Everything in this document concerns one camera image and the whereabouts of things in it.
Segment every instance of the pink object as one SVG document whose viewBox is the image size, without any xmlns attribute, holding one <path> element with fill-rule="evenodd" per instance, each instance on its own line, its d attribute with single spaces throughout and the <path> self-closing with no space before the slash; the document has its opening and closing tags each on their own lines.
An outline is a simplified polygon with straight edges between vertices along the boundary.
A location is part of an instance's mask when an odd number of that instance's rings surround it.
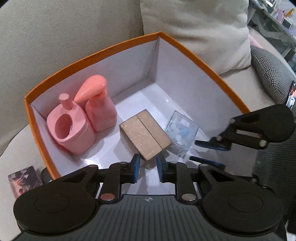
<svg viewBox="0 0 296 241">
<path fill-rule="evenodd" d="M 95 142 L 95 133 L 83 109 L 64 93 L 59 104 L 47 117 L 47 127 L 58 144 L 74 154 L 88 150 Z"/>
<path fill-rule="evenodd" d="M 250 40 L 250 45 L 256 46 L 258 48 L 262 48 L 262 46 L 257 42 L 257 40 L 253 36 L 249 35 L 249 40 Z"/>
<path fill-rule="evenodd" d="M 117 122 L 117 111 L 106 87 L 107 81 L 103 76 L 93 75 L 83 83 L 74 98 L 76 103 L 88 99 L 85 111 L 96 132 L 114 126 Z"/>
</svg>

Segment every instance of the grey ribbed panel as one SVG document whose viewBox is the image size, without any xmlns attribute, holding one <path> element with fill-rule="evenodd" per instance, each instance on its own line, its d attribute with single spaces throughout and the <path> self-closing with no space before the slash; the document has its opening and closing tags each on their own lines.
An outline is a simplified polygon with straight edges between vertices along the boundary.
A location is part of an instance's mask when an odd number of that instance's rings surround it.
<svg viewBox="0 0 296 241">
<path fill-rule="evenodd" d="M 281 197 L 288 213 L 296 194 L 296 131 L 288 140 L 271 143 L 260 151 L 253 173 L 261 185 L 272 188 Z"/>
<path fill-rule="evenodd" d="M 196 206 L 174 196 L 125 195 L 117 204 L 103 205 L 82 228 L 58 237 L 23 233 L 15 241 L 280 241 L 274 233 L 235 237 L 211 226 Z"/>
</svg>

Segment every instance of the houndstooth pillow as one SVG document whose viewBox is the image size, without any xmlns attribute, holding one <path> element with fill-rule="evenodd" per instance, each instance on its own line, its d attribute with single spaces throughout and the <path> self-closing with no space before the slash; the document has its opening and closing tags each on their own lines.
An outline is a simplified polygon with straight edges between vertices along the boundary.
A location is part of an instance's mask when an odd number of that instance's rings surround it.
<svg viewBox="0 0 296 241">
<path fill-rule="evenodd" d="M 251 64 L 268 94 L 277 104 L 285 104 L 292 82 L 295 80 L 290 70 L 269 51 L 251 46 Z M 296 105 L 292 112 L 296 115 Z"/>
</svg>

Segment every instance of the beige sofa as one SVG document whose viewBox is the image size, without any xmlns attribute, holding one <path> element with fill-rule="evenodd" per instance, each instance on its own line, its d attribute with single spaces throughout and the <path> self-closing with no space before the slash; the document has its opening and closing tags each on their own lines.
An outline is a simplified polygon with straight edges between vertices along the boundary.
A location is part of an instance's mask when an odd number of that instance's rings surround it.
<svg viewBox="0 0 296 241">
<path fill-rule="evenodd" d="M 250 33 L 285 63 L 259 33 L 253 29 Z M 19 233 L 7 175 L 29 165 L 39 171 L 45 167 L 28 125 L 23 96 L 70 63 L 140 35 L 139 0 L 9 0 L 0 8 L 1 241 Z M 222 77 L 250 110 L 274 104 L 252 67 Z"/>
</svg>

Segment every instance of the spray bottle head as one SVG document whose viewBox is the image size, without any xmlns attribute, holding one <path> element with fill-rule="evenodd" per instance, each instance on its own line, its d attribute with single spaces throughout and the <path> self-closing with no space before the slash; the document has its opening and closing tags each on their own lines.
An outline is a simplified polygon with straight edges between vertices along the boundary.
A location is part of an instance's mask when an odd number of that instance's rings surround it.
<svg viewBox="0 0 296 241">
<path fill-rule="evenodd" d="M 95 96 L 100 96 L 106 92 L 107 81 L 101 75 L 89 77 L 78 90 L 74 101 L 81 103 Z"/>
</svg>

